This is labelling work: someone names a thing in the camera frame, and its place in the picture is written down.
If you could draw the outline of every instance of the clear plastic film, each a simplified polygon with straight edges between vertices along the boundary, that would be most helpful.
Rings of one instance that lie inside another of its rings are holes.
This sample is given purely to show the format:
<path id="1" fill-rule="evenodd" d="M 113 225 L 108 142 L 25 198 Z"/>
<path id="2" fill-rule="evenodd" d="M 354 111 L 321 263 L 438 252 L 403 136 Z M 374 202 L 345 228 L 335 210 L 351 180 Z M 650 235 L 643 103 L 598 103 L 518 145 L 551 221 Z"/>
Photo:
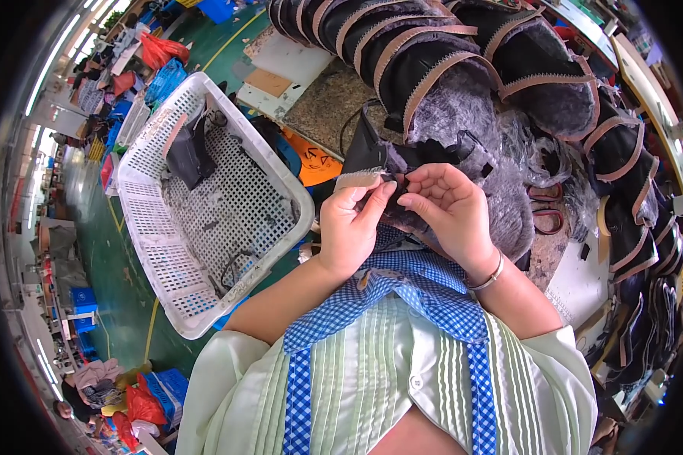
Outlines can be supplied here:
<path id="1" fill-rule="evenodd" d="M 496 123 L 501 132 L 502 152 L 519 166 L 524 184 L 548 188 L 572 175 L 570 146 L 543 133 L 535 137 L 526 114 L 504 111 L 498 114 Z"/>
<path id="2" fill-rule="evenodd" d="M 565 206 L 569 211 L 570 238 L 576 242 L 584 242 L 588 232 L 597 232 L 597 209 L 600 198 L 595 194 L 586 173 L 578 166 L 574 167 L 571 177 L 562 184 Z"/>

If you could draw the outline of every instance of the plastic bag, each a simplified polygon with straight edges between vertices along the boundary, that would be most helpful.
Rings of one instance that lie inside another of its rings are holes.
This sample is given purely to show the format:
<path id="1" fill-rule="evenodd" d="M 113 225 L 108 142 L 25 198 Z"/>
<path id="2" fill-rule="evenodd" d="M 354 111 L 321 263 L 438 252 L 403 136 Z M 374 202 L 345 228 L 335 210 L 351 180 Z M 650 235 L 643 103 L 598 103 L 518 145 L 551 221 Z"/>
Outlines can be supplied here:
<path id="1" fill-rule="evenodd" d="M 130 422 L 144 420 L 157 425 L 164 425 L 164 409 L 159 400 L 149 392 L 147 381 L 141 373 L 137 374 L 139 387 L 127 387 L 127 415 Z"/>
<path id="2" fill-rule="evenodd" d="M 546 134 L 536 138 L 526 114 L 505 111 L 498 115 L 496 123 L 502 152 L 519 166 L 526 185 L 548 188 L 572 175 L 571 146 Z"/>
<path id="3" fill-rule="evenodd" d="M 118 438 L 132 450 L 132 453 L 136 453 L 139 441 L 132 434 L 132 424 L 129 423 L 127 415 L 117 411 L 111 416 L 111 420 L 116 425 Z"/>
<path id="4" fill-rule="evenodd" d="M 132 434 L 135 436 L 135 438 L 139 437 L 139 432 L 141 430 L 146 431 L 150 435 L 152 435 L 153 438 L 158 438 L 159 437 L 159 428 L 151 422 L 145 422 L 143 420 L 135 420 L 132 422 Z"/>
<path id="5" fill-rule="evenodd" d="M 172 57 L 179 58 L 185 64 L 190 59 L 189 49 L 177 41 L 160 39 L 146 32 L 142 32 L 141 41 L 144 48 L 142 60 L 152 69 L 162 68 Z"/>
<path id="6" fill-rule="evenodd" d="M 562 187 L 565 206 L 569 211 L 570 238 L 582 243 L 588 232 L 597 234 L 597 209 L 600 207 L 600 198 L 589 184 L 586 172 L 579 167 L 574 169 L 572 176 L 565 180 Z"/>

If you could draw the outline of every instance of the bracelet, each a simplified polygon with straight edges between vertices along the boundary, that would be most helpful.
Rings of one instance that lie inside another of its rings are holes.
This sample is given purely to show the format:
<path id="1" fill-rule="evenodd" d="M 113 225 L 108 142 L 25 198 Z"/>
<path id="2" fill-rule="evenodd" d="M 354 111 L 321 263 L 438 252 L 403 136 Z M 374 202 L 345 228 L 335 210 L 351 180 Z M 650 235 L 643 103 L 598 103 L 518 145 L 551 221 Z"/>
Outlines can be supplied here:
<path id="1" fill-rule="evenodd" d="M 496 268 L 496 271 L 493 272 L 493 275 L 491 275 L 491 278 L 488 278 L 488 281 L 486 281 L 485 283 L 483 283 L 480 286 L 475 286 L 475 287 L 469 286 L 468 290 L 481 290 L 484 287 L 491 286 L 496 281 L 496 279 L 498 279 L 498 277 L 501 275 L 501 272 L 503 271 L 503 263 L 504 263 L 503 253 L 501 253 L 501 250 L 498 250 L 498 256 L 499 256 L 498 268 Z"/>

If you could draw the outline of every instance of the left hand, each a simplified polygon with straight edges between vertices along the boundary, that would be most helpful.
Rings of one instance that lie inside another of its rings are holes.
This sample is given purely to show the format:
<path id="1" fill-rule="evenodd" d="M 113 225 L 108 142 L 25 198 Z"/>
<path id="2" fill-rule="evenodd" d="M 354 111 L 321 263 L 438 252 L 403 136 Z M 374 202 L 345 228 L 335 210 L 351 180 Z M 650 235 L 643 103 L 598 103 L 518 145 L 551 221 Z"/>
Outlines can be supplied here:
<path id="1" fill-rule="evenodd" d="M 395 181 L 381 180 L 372 187 L 343 188 L 321 205 L 319 262 L 339 279 L 354 275 L 374 249 L 377 223 L 397 187 Z M 355 205 L 371 190 L 364 209 L 357 212 Z"/>

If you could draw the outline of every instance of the green floor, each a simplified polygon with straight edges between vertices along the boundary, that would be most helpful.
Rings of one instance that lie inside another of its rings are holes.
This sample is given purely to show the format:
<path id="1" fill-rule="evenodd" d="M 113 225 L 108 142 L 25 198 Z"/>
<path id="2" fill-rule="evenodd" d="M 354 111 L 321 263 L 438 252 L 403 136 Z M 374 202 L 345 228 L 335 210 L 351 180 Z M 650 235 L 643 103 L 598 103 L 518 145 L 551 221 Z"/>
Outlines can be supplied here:
<path id="1" fill-rule="evenodd" d="M 253 39 L 268 24 L 265 13 L 249 6 L 232 20 L 215 25 L 207 18 L 183 23 L 172 39 L 194 41 L 188 69 L 200 64 L 200 69 L 226 45 L 209 64 L 205 72 L 215 82 L 228 81 L 233 91 L 242 84 L 233 68 L 249 65 L 242 53 L 243 39 Z M 252 21 L 232 41 L 228 40 Z M 117 358 L 126 368 L 141 364 L 145 358 L 153 361 L 155 370 L 176 367 L 189 376 L 194 360 L 215 329 L 197 340 L 179 336 L 164 315 L 162 305 L 156 307 L 155 295 L 132 246 L 124 224 L 118 197 L 107 198 L 98 185 L 98 164 L 84 164 L 78 152 L 66 157 L 66 194 L 70 213 L 76 222 L 82 260 L 99 305 L 100 326 L 90 332 L 101 359 Z M 273 268 L 271 276 L 254 292 L 273 283 L 293 268 L 297 253 L 290 252 Z"/>

